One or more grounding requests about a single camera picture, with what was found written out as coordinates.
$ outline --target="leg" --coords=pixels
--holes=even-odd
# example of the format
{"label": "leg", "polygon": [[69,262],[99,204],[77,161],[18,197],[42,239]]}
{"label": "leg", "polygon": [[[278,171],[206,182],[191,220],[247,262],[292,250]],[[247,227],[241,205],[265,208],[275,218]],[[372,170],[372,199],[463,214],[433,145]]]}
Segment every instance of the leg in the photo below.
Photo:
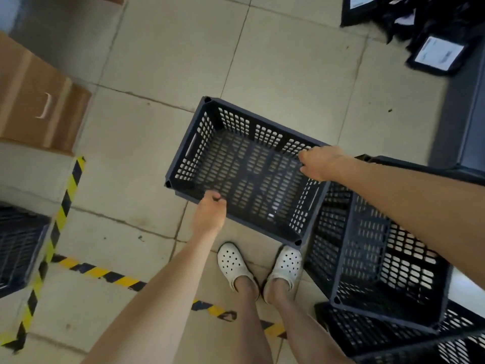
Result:
{"label": "leg", "polygon": [[247,276],[239,276],[234,285],[239,293],[236,364],[272,364],[270,345],[256,310],[255,299],[258,295],[254,283]]}
{"label": "leg", "polygon": [[283,319],[289,346],[299,364],[351,364],[330,334],[288,296],[284,279],[268,281],[265,294]]}

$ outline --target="floor marking tape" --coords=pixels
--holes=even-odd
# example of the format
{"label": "floor marking tape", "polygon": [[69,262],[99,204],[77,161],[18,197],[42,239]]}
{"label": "floor marking tape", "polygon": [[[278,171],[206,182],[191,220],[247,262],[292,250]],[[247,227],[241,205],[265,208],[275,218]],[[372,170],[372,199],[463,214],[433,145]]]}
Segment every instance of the floor marking tape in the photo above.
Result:
{"label": "floor marking tape", "polygon": [[[71,271],[76,271],[96,279],[103,279],[106,282],[114,283],[136,292],[141,291],[142,288],[144,288],[147,284],[146,282],[140,281],[133,277],[100,268],[93,264],[81,263],[74,258],[65,257],[64,255],[60,254],[54,254],[51,263],[58,263],[62,267],[70,269]],[[235,311],[228,311],[220,306],[197,299],[193,301],[191,309],[195,312],[207,311],[212,317],[219,318],[227,322],[234,322],[238,316],[237,312]],[[282,324],[261,320],[261,326],[269,337],[287,338],[285,328]]]}
{"label": "floor marking tape", "polygon": [[63,230],[66,222],[67,215],[71,208],[72,200],[78,189],[79,180],[81,179],[82,171],[84,170],[84,165],[86,160],[84,157],[76,158],[74,168],[67,181],[67,188],[64,192],[64,198],[57,213],[56,219],[54,221],[54,226],[51,231],[51,235],[47,238],[46,243],[46,253],[39,268],[33,272],[33,286],[32,291],[27,301],[27,306],[22,312],[22,321],[20,327],[18,328],[16,336],[9,335],[8,333],[0,334],[0,346],[5,346],[6,348],[12,349],[14,351],[19,351],[23,349],[25,345],[25,340],[27,339],[27,333],[32,324],[33,314],[35,313],[35,308],[40,299],[40,291],[42,284],[44,283],[45,274],[47,273],[47,268],[49,262],[51,262],[52,257],[59,241],[61,231]]}

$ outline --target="crocs shoe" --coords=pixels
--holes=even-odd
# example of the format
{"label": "crocs shoe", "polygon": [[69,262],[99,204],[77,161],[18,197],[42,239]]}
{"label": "crocs shoe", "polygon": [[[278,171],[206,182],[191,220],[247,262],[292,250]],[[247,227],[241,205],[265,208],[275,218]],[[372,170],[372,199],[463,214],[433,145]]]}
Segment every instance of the crocs shoe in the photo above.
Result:
{"label": "crocs shoe", "polygon": [[268,281],[274,279],[284,279],[288,282],[289,289],[291,291],[298,274],[302,269],[302,255],[299,251],[293,249],[290,246],[284,245],[280,248],[276,254],[275,264],[273,265],[273,270],[263,282],[263,299],[266,303],[265,289]]}
{"label": "crocs shoe", "polygon": [[217,252],[217,264],[219,265],[222,274],[226,276],[227,280],[229,281],[229,285],[234,291],[237,291],[236,287],[234,286],[234,281],[236,278],[239,276],[248,276],[249,279],[254,282],[256,290],[258,291],[258,297],[256,298],[256,300],[258,300],[258,282],[251,271],[247,268],[243,256],[234,243],[228,241],[221,245],[219,251]]}

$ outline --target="person's left arm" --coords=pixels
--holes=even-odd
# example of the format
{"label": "person's left arm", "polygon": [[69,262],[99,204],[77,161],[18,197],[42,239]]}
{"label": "person's left arm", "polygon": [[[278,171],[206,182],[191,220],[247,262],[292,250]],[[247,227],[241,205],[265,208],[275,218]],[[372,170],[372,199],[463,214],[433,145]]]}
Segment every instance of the person's left arm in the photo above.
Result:
{"label": "person's left arm", "polygon": [[210,248],[226,218],[226,201],[207,191],[193,237],[123,309],[82,364],[172,363]]}

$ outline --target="foot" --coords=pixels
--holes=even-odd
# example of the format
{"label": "foot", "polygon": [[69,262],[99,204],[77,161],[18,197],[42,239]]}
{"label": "foot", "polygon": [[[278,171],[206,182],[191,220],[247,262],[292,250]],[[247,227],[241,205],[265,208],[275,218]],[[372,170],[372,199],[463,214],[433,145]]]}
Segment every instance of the foot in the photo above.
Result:
{"label": "foot", "polygon": [[302,269],[302,256],[299,251],[285,245],[278,252],[275,265],[263,283],[263,298],[268,304],[279,293],[291,291]]}
{"label": "foot", "polygon": [[250,282],[253,289],[255,300],[259,297],[259,286],[251,271],[247,268],[238,247],[226,242],[222,244],[217,252],[217,264],[221,272],[226,276],[229,285],[234,291],[244,289],[246,291],[247,282]]}

